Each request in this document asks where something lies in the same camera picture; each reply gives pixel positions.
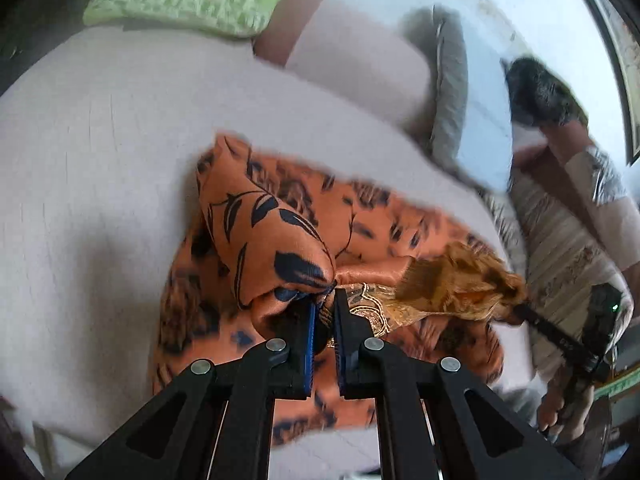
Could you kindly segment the person's right hand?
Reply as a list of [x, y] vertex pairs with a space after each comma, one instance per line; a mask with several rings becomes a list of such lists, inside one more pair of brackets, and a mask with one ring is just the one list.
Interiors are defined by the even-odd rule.
[[567, 388], [571, 377], [572, 371], [560, 366], [548, 382], [537, 411], [538, 429], [548, 430], [559, 444], [569, 444], [582, 436], [594, 401], [594, 385], [578, 387], [570, 400]]

